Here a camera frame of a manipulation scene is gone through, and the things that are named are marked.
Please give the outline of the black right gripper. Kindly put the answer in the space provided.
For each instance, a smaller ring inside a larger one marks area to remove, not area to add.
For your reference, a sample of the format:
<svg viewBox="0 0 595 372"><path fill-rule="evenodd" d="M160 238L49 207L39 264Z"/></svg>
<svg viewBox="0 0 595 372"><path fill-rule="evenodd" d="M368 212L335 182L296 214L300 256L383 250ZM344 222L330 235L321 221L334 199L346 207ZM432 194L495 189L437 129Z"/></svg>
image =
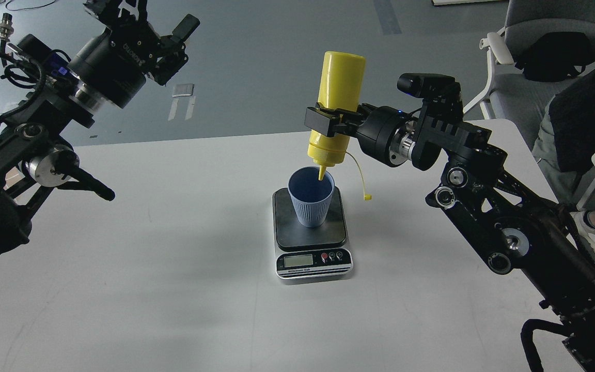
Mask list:
<svg viewBox="0 0 595 372"><path fill-rule="evenodd" d="M416 117L389 106L362 107L368 113L317 104L306 108L304 124L327 137L355 137L363 153L390 167L410 160Z"/></svg>

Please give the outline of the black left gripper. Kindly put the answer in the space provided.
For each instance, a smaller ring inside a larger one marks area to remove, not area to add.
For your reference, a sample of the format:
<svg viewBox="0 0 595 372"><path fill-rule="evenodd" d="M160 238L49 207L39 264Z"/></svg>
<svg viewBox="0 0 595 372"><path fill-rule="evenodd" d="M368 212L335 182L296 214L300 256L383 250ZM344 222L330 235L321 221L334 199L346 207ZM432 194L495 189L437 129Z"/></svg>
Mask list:
<svg viewBox="0 0 595 372"><path fill-rule="evenodd" d="M200 26L187 14L170 35L147 23L147 1L85 1L85 10L106 26L82 47L68 68L85 86L124 108L152 79L160 86L189 60L186 41Z"/></svg>

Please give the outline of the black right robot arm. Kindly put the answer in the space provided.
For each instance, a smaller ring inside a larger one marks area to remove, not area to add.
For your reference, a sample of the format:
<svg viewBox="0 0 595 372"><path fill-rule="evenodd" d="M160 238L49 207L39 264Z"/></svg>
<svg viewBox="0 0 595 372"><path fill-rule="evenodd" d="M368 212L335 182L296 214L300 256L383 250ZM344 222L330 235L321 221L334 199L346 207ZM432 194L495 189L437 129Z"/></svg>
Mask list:
<svg viewBox="0 0 595 372"><path fill-rule="evenodd" d="M389 106L359 104L361 77L326 72L305 125L327 137L357 139L366 155L422 171L448 156L439 186L427 195L486 266L505 275L520 269L560 323L529 319L520 339L531 370L543 366L536 330L559 334L585 371L595 371L595 266L562 206L539 197L505 170L507 154L489 144L491 131L463 120L460 83L442 74L404 73L399 91L419 98L419 116Z"/></svg>

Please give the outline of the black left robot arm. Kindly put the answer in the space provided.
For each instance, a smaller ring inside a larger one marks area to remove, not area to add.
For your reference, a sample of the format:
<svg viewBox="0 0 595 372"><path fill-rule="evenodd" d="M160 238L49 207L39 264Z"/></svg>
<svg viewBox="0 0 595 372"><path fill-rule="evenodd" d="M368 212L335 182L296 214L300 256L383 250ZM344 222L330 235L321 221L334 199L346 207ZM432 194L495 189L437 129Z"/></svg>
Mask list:
<svg viewBox="0 0 595 372"><path fill-rule="evenodd" d="M12 15L0 21L0 254L29 242L32 218L54 189L114 199L61 133L71 121L92 127L102 103L124 108L147 79L166 85L188 61L186 41L200 26L187 14L159 36L146 1L84 7L105 29L74 57L34 35L12 44Z"/></svg>

